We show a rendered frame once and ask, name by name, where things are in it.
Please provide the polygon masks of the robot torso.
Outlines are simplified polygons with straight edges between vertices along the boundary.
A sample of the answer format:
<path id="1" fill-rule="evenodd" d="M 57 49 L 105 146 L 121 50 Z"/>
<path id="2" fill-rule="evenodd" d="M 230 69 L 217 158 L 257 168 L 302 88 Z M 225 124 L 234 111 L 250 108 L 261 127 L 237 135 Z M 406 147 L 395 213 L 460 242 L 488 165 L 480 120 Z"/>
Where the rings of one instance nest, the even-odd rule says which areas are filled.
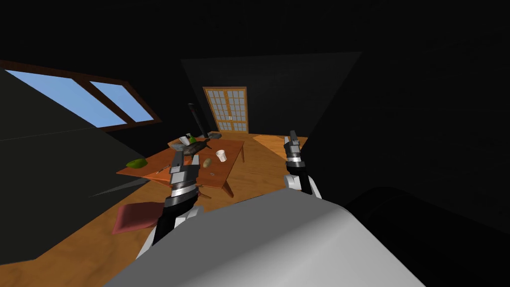
<path id="1" fill-rule="evenodd" d="M 282 189 L 186 219 L 104 287 L 425 287 L 343 207 Z"/>

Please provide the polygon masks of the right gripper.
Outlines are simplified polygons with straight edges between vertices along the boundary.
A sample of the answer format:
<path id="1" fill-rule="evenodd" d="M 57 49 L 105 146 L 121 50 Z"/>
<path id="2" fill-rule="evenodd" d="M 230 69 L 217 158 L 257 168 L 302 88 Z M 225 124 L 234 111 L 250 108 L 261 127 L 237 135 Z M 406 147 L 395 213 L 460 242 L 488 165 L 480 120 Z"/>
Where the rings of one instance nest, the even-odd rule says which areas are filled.
<path id="1" fill-rule="evenodd" d="M 290 131 L 290 136 L 284 138 L 283 147 L 286 156 L 300 156 L 300 142 L 295 130 Z"/>

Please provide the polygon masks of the wooden glass double door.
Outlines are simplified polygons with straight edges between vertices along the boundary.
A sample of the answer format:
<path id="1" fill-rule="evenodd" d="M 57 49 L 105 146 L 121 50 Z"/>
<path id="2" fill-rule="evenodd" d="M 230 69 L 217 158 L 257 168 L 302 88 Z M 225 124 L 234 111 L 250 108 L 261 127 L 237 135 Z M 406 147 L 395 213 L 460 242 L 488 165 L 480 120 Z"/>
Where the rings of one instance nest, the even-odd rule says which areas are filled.
<path id="1" fill-rule="evenodd" d="M 203 87 L 203 91 L 219 132 L 248 134 L 246 87 Z"/>

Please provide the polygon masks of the orange wooden table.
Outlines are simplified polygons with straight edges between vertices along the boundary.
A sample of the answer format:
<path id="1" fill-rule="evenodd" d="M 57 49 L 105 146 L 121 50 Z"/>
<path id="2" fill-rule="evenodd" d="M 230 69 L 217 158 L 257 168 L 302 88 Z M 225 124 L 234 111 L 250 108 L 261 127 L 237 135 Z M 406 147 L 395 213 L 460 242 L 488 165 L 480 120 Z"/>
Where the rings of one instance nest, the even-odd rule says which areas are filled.
<path id="1" fill-rule="evenodd" d="M 200 164 L 203 164 L 204 160 L 207 158 L 212 159 L 212 163 L 208 168 L 200 168 L 197 184 L 204 187 L 222 189 L 230 197 L 233 197 L 234 194 L 227 183 L 227 179 L 238 156 L 244 159 L 243 144 L 243 141 L 211 139 L 208 142 L 208 146 L 211 147 L 211 149 L 205 148 L 197 153 L 199 155 Z M 216 151 L 220 149 L 226 152 L 227 160 L 225 162 L 220 162 L 216 157 Z M 146 178 L 170 187 L 169 168 L 164 167 L 172 163 L 175 153 L 176 151 L 174 149 L 167 148 L 148 157 L 146 159 L 148 164 L 145 167 L 140 169 L 126 167 L 117 173 Z"/>

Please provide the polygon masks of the brown framed window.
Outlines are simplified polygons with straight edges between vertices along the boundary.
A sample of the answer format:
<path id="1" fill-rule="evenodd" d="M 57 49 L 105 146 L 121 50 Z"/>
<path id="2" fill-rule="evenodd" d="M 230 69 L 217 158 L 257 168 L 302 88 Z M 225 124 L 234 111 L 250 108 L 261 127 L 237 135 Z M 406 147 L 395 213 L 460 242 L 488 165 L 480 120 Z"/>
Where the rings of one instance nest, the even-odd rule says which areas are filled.
<path id="1" fill-rule="evenodd" d="M 105 132 L 161 122 L 127 81 L 6 60 L 0 68 Z"/>

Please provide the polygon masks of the red cushion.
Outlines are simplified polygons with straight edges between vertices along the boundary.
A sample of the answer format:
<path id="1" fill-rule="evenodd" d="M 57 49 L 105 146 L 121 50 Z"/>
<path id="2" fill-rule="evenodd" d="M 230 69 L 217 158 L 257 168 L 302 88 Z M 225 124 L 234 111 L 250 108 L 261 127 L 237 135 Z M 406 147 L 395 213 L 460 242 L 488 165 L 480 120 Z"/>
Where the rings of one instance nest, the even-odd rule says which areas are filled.
<path id="1" fill-rule="evenodd" d="M 163 202 L 141 202 L 121 206 L 112 234 L 154 227 L 162 215 L 163 208 Z"/>

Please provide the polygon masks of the dark grey elongated object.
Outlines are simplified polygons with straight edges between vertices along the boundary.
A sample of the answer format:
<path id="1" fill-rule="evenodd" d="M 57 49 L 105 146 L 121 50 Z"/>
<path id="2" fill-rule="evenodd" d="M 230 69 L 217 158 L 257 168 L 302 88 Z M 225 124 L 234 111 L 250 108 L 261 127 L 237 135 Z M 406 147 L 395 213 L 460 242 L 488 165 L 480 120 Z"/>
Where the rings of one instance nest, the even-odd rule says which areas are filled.
<path id="1" fill-rule="evenodd" d="M 204 141 L 197 141 L 191 143 L 190 145 L 186 146 L 183 149 L 183 155 L 193 157 L 194 155 L 196 155 L 196 153 L 198 153 L 199 151 L 203 150 L 206 147 L 211 149 L 211 147 L 208 146 L 208 142 L 210 140 L 211 139 L 207 138 Z"/>

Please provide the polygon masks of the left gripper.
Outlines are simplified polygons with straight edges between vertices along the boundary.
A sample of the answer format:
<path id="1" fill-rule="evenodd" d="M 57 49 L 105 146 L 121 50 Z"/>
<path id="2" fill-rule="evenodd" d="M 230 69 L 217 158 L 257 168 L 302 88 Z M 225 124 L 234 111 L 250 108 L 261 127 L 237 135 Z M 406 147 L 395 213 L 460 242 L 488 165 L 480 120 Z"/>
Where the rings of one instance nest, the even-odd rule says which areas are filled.
<path id="1" fill-rule="evenodd" d="M 191 160 L 191 165 L 184 165 L 184 152 L 176 151 L 170 167 L 170 184 L 175 185 L 179 183 L 197 183 L 197 178 L 200 169 L 199 155 L 194 154 Z"/>

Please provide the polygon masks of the black floor lamp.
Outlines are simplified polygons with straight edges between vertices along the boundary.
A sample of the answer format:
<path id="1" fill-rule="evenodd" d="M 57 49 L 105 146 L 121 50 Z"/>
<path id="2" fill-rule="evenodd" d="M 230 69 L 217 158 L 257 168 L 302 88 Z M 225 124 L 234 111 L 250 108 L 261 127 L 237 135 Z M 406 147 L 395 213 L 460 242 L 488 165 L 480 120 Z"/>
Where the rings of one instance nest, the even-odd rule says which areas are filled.
<path id="1" fill-rule="evenodd" d="M 190 111 L 192 112 L 192 115 L 201 131 L 201 134 L 202 134 L 202 137 L 205 138 L 205 139 L 208 139 L 209 138 L 209 134 L 208 132 L 206 131 L 206 129 L 204 128 L 203 124 L 201 123 L 200 121 L 200 117 L 199 117 L 199 114 L 197 112 L 197 108 L 196 106 L 193 104 L 193 103 L 188 103 L 188 107 L 190 109 Z"/>

